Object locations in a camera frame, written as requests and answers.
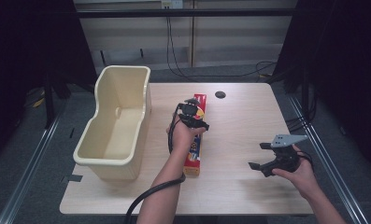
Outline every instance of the cream plastic bin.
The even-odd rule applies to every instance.
[[[135,179],[150,123],[150,69],[106,67],[95,84],[96,109],[74,152],[101,179]]]

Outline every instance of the cable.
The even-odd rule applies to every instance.
[[[185,74],[182,73],[182,71],[179,69],[178,67],[178,63],[177,63],[177,57],[176,57],[176,53],[174,51],[174,43],[173,43],[173,36],[172,36],[172,33],[171,33],[171,20],[169,17],[166,18],[166,21],[167,21],[167,48],[166,48],[166,59],[167,59],[167,65],[168,65],[168,68],[170,69],[170,71],[178,76],[178,77],[185,77],[186,79],[188,79],[189,81],[192,81],[192,82],[197,82],[196,80],[194,79],[191,79],[189,77],[187,77]],[[169,46],[170,46],[170,42],[171,42],[171,49],[172,49],[172,52],[173,52],[173,57],[174,57],[174,62],[176,63],[176,67],[178,69],[178,71],[180,72],[180,74],[176,73],[170,66],[170,62],[168,60],[168,49],[169,49]]]
[[[217,76],[187,76],[185,75],[181,69],[179,68],[178,66],[178,62],[177,62],[177,57],[176,57],[176,53],[174,51],[174,43],[173,43],[173,35],[172,35],[172,31],[171,31],[171,20],[169,17],[166,18],[166,21],[167,21],[167,48],[166,48],[166,60],[167,60],[167,65],[168,65],[168,68],[170,69],[170,71],[178,76],[178,77],[185,77],[187,78],[188,80],[190,81],[193,81],[193,82],[198,82],[194,79],[191,79],[191,77],[246,77],[246,76],[249,76],[249,75],[253,75],[255,73],[258,73],[259,71],[262,71],[264,70],[265,68],[267,67],[270,67],[272,66],[273,64],[276,64],[275,62],[259,62],[257,63],[256,67],[260,64],[260,63],[270,63],[269,65],[267,66],[264,66],[262,67],[261,69],[256,69],[255,71],[253,72],[249,72],[249,73],[246,73],[246,74],[242,74],[242,75],[223,75],[223,76],[220,76],[220,75],[217,75]],[[169,51],[169,46],[171,45],[171,49],[172,49],[172,53],[173,53],[173,57],[174,57],[174,62],[176,64],[176,68],[178,69],[179,73],[175,72],[173,70],[173,68],[170,66],[170,62],[169,62],[169,57],[168,57],[168,51]]]
[[[133,210],[136,208],[136,206],[141,203],[144,199],[148,198],[151,194],[159,191],[159,190],[162,190],[162,189],[166,189],[168,187],[171,187],[171,186],[175,186],[177,184],[180,184],[182,182],[184,182],[186,179],[186,176],[185,174],[182,173],[182,176],[178,179],[175,179],[175,180],[170,180],[170,181],[167,181],[167,182],[164,182],[163,184],[160,184],[160,185],[157,185],[151,189],[148,189],[147,191],[145,191],[144,193],[142,193],[141,195],[139,195],[134,201],[133,203],[130,205],[129,209],[127,210],[127,213],[126,213],[126,217],[124,218],[124,221],[123,223],[124,224],[130,224],[132,223],[132,213],[133,213]]]
[[[305,155],[298,155],[300,158],[303,158],[305,160],[307,160],[308,162],[310,162],[310,165],[311,165],[311,169],[313,170],[314,172],[314,164],[313,164],[313,159],[311,158],[310,154],[308,154],[307,152],[305,151],[297,151],[297,152],[302,152],[304,153]]]
[[[167,134],[167,137],[168,137],[168,151],[171,153],[173,151],[173,132],[174,132],[174,129],[176,127],[176,125],[179,123],[180,119],[177,120],[177,122],[175,122],[176,120],[176,115],[177,115],[177,112],[179,110],[179,105],[176,107],[176,110],[175,112],[173,113],[173,119],[171,121],[171,124],[170,124],[170,129],[169,129],[169,132]],[[148,189],[146,190],[144,193],[142,193],[141,195],[139,195],[133,202],[132,204],[130,205],[130,207],[128,208],[127,212],[126,212],[126,216],[124,218],[124,221],[123,223],[124,224],[130,224],[132,222],[132,213],[134,211],[134,209],[136,208],[136,206],[141,203],[144,199],[148,198],[151,194],[159,191],[159,190],[162,190],[162,189],[166,189],[168,187],[171,187],[171,186],[175,186],[177,184],[180,184],[182,182],[184,182],[186,179],[186,176],[185,174],[182,173],[182,176],[178,179],[175,179],[175,180],[170,180],[170,181],[167,181],[167,182],[164,182],[160,185],[157,185],[151,189]]]
[[[27,92],[27,96],[34,95],[35,93],[37,93],[37,92],[39,92],[41,90],[43,90],[43,87],[36,88],[33,91]]]
[[[255,70],[258,73],[258,77],[257,77],[257,80],[255,82],[259,82],[259,79],[261,77],[261,74],[259,73],[259,70],[258,70],[258,65],[261,64],[261,63],[270,63],[270,65],[276,64],[275,62],[258,62],[257,64],[255,64]]]
[[[311,121],[316,117],[316,111],[317,111],[317,101],[318,101],[318,94],[316,90],[313,90],[313,100],[311,103],[311,108],[308,110],[309,111],[309,117],[307,116],[301,116],[299,118],[295,119],[288,119],[286,120],[288,129],[290,133],[293,133],[295,131],[298,131],[302,128],[305,128],[308,124],[311,123]]]
[[[274,74],[271,78],[269,78],[266,83],[273,84],[274,82],[278,82],[283,80],[292,70],[294,70],[298,66],[297,63],[293,63],[293,65],[289,66],[282,72]]]
[[[39,98],[37,98],[36,100],[34,100],[33,102],[31,103],[27,103],[25,104],[23,107],[27,108],[27,107],[36,107],[34,104],[38,103],[39,101],[45,99],[45,95],[41,95],[39,96]]]

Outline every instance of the table surface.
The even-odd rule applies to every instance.
[[[216,91],[226,97],[218,99]],[[275,156],[259,144],[289,133],[276,98],[262,83],[150,83],[152,112],[141,171],[136,180],[103,181],[89,167],[75,166],[60,211],[64,214],[125,214],[133,200],[150,188],[168,158],[165,129],[178,103],[194,93],[207,95],[199,176],[181,184],[178,215],[303,215],[312,210],[293,184],[252,171],[248,162]],[[141,203],[133,214],[139,212]]]

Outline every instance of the red box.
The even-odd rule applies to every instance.
[[[198,106],[197,114],[194,116],[196,119],[204,119],[206,113],[206,99],[205,94],[195,94],[193,96],[197,101],[200,102]],[[202,155],[202,134],[198,134],[194,137],[191,148],[189,149],[188,157],[184,162],[184,174],[185,175],[199,175],[200,174],[200,157]]]

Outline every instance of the forearm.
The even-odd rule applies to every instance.
[[[306,199],[309,202],[314,215],[316,216],[316,219],[320,224],[346,223],[320,188],[307,195]]]
[[[182,176],[188,148],[176,148],[170,154],[152,187]],[[172,223],[177,210],[180,184],[159,190],[144,200],[137,223]]]

